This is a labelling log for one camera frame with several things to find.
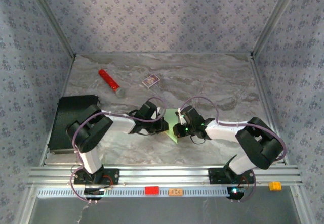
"small card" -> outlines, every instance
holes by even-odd
[[[142,83],[147,86],[147,88],[152,87],[154,84],[158,83],[160,81],[160,79],[152,74],[150,75],[148,78],[146,78],[144,81],[142,81]]]

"blue floral wallpaper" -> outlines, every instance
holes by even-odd
[[[0,223],[37,166],[71,58],[34,0],[0,0]]]
[[[249,52],[277,0],[47,0],[74,52]]]
[[[324,0],[291,0],[257,62],[289,160],[324,223]]]

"marble surface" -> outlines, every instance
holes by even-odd
[[[149,97],[179,108],[196,95],[206,96],[220,109],[220,119],[265,119],[247,54],[110,54],[77,56],[65,96],[96,94],[101,108],[125,113],[139,108]],[[126,90],[117,98],[98,75],[105,69]],[[150,89],[142,80],[151,74],[160,82]],[[203,99],[191,102],[203,117],[215,117],[215,109]],[[103,164],[224,164],[242,151],[238,143],[206,141],[195,145],[183,138],[176,145],[166,134],[155,136],[108,132],[99,146]],[[74,154],[49,155],[49,163],[74,163]]]

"red block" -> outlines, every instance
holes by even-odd
[[[158,186],[146,186],[145,187],[145,194],[146,195],[158,195],[160,192]]]

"green paper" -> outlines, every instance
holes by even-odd
[[[173,126],[178,123],[178,116],[176,111],[178,109],[166,109],[164,114],[164,120],[169,124],[169,130],[164,131],[176,144],[178,143],[178,138],[173,134]]]

